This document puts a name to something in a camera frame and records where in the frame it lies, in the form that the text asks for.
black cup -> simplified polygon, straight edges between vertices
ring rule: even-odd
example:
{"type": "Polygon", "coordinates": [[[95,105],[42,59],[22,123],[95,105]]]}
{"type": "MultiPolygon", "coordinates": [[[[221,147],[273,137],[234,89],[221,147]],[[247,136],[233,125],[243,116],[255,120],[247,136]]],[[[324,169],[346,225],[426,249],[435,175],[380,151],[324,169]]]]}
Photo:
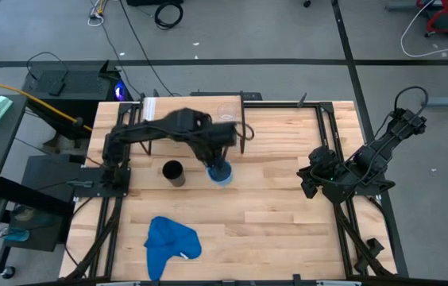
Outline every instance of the black cup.
{"type": "Polygon", "coordinates": [[[162,175],[168,179],[175,187],[181,187],[185,184],[185,176],[183,175],[183,166],[177,160],[170,160],[164,164],[162,168],[162,175]]]}

blue towel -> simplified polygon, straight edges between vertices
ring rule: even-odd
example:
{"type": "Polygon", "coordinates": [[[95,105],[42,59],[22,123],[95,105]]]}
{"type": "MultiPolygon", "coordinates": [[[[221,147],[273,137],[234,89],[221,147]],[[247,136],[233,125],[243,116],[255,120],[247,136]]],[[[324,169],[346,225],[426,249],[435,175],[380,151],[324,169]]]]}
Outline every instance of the blue towel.
{"type": "Polygon", "coordinates": [[[173,256],[195,259],[201,254],[198,234],[169,218],[152,219],[145,242],[146,262],[150,280],[159,280],[169,258],[173,256]]]}

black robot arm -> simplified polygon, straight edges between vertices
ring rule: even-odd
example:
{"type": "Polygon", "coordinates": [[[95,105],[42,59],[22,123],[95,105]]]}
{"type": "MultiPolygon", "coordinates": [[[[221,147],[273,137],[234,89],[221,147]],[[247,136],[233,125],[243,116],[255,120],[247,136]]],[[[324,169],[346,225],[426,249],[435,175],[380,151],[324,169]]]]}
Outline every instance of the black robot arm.
{"type": "Polygon", "coordinates": [[[162,138],[185,142],[206,167],[222,168],[226,155],[223,151],[236,144],[235,126],[236,122],[213,123],[209,114],[189,108],[175,110],[159,120],[115,126],[106,135],[102,153],[106,180],[117,181],[116,170],[123,162],[126,146],[162,138]]]}
{"type": "Polygon", "coordinates": [[[379,195],[395,186],[383,180],[392,151],[404,139],[425,131],[424,117],[410,110],[396,108],[382,137],[359,148],[341,163],[333,150],[319,147],[309,155],[310,165],[296,174],[302,178],[302,189],[309,199],[322,186],[323,194],[332,203],[342,203],[352,195],[379,195]]]}

gray floor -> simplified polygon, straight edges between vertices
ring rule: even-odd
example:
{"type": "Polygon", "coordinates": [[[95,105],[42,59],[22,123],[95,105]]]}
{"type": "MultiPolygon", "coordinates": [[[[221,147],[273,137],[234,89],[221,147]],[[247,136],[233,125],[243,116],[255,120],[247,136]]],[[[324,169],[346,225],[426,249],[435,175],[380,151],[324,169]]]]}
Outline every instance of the gray floor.
{"type": "MultiPolygon", "coordinates": [[[[186,0],[185,18],[176,29],[160,31],[153,20],[126,7],[151,59],[301,58],[344,59],[329,0],[186,0]]],[[[400,35],[414,11],[389,13],[385,0],[340,1],[355,59],[406,60],[400,35]]],[[[0,3],[0,61],[24,61],[50,51],[63,60],[107,60],[114,54],[100,28],[87,25],[88,0],[2,0],[0,3]]],[[[143,10],[153,12],[153,7],[143,10]]],[[[143,60],[119,3],[110,0],[105,26],[123,60],[143,60]]],[[[445,37],[423,37],[419,19],[405,39],[410,52],[448,48],[445,37]]],[[[431,59],[448,59],[433,55],[431,59]]],[[[38,60],[52,60],[48,56],[38,60]]],[[[157,67],[160,77],[182,95],[191,91],[259,91],[264,99],[354,100],[347,66],[230,65],[157,67]]],[[[147,95],[166,91],[148,67],[125,67],[133,85],[147,95]]],[[[448,66],[357,67],[373,128],[392,109],[396,92],[413,84],[431,96],[448,96],[448,66]]],[[[25,68],[0,68],[0,83],[21,87],[25,68]]],[[[421,99],[406,94],[400,103],[413,110],[421,99]]],[[[412,277],[448,280],[448,109],[427,109],[427,131],[405,141],[394,154],[388,178],[392,204],[412,277]]],[[[26,115],[17,137],[35,146],[53,134],[45,123],[26,115]]],[[[38,151],[15,141],[3,175],[19,181],[26,158],[38,151]]],[[[55,280],[63,250],[54,253],[14,249],[10,265],[17,267],[16,285],[55,280]]]]}

wooden tabletop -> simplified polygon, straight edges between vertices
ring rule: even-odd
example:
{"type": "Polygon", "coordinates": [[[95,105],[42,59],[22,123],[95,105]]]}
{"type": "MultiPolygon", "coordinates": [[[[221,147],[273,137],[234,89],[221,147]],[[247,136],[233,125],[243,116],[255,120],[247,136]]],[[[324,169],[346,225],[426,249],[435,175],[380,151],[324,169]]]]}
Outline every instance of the wooden tabletop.
{"type": "MultiPolygon", "coordinates": [[[[88,150],[88,156],[98,162],[102,161],[104,137],[116,123],[118,104],[101,102],[98,106],[88,150]]],[[[353,102],[333,104],[348,157],[363,144],[357,113],[353,102]]],[[[207,112],[215,122],[241,120],[238,96],[151,98],[145,102],[142,117],[162,118],[185,106],[207,112]]],[[[245,154],[238,147],[228,152],[234,177],[226,188],[211,183],[184,143],[154,141],[150,157],[139,144],[132,146],[132,177],[122,207],[113,280],[149,280],[143,245],[149,223],[157,215],[193,228],[203,247],[197,259],[170,259],[162,280],[290,280],[296,273],[307,280],[345,277],[332,205],[321,192],[306,199],[295,174],[308,165],[308,154],[321,145],[314,109],[251,108],[245,109],[245,120],[256,136],[246,143],[245,154]],[[183,164],[187,180],[178,188],[161,173],[164,163],[173,159],[183,164]]],[[[331,138],[327,117],[325,121],[331,138]]],[[[362,238],[380,241],[385,250],[378,259],[395,272],[381,213],[365,198],[354,198],[354,203],[362,238]]],[[[95,239],[100,205],[101,199],[93,199],[72,221],[67,246],[77,261],[95,239]]],[[[355,261],[350,239],[348,243],[355,261]]],[[[106,251],[101,251],[100,274],[105,256],[106,251]]],[[[65,254],[60,276],[74,267],[65,254]]]]}

